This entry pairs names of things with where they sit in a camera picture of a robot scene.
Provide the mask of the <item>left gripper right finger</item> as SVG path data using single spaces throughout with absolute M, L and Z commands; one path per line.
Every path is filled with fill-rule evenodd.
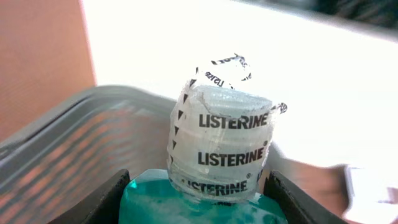
M 270 171 L 265 180 L 264 195 L 279 204 L 288 223 L 347 224 L 277 170 Z

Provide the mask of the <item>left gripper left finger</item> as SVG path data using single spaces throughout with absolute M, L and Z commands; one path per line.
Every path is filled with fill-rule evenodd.
M 119 170 L 86 198 L 49 224 L 118 224 L 120 201 L 130 183 L 129 171 Z

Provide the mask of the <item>teal Listerine mouthwash bottle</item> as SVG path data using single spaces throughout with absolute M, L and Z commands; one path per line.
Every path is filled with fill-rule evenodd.
M 170 115 L 167 168 L 123 192 L 119 223 L 286 223 L 259 193 L 275 118 L 287 109 L 248 91 L 241 55 L 197 67 Z

